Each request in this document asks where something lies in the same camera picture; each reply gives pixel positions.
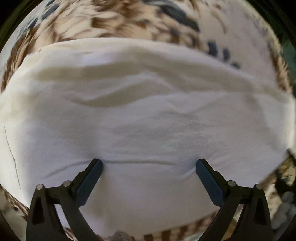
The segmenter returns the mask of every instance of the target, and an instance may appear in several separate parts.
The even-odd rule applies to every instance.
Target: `white fabric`
[[[244,186],[273,171],[293,145],[295,103],[275,79],[203,53],[101,38],[28,55],[0,117],[0,183],[15,198],[30,205],[37,184],[61,185],[99,158],[104,173],[82,214],[103,237],[137,237],[216,209],[199,158]]]

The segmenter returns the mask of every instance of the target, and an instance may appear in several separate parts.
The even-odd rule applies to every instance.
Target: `brown patterned fabric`
[[[242,16],[236,22],[233,22],[234,11],[241,12]],[[259,37],[246,40],[244,30],[240,30],[240,21],[245,23],[244,26],[251,26],[254,36]],[[50,1],[43,14],[30,22],[11,50],[2,76],[1,92],[5,91],[10,78],[28,54],[56,42],[96,37],[148,39],[186,46],[258,77],[265,75],[264,70],[257,69],[257,65],[262,62],[266,62],[266,65],[271,63],[279,88],[291,92],[288,70],[278,39],[256,10],[243,0]],[[253,42],[254,53],[266,51],[269,58],[247,56],[245,48],[249,42]],[[258,43],[264,43],[266,49],[259,49]],[[292,170],[291,162],[287,159],[280,170],[283,173]],[[274,181],[275,175],[271,174],[262,183],[264,189],[267,190]],[[17,201],[1,185],[0,190],[5,193],[7,202],[27,218],[28,207]],[[276,209],[276,206],[271,207],[271,202],[269,205],[270,209]],[[181,227],[144,235],[142,240],[182,240],[205,231],[216,214]],[[68,228],[65,230],[67,236],[75,240],[73,232]]]

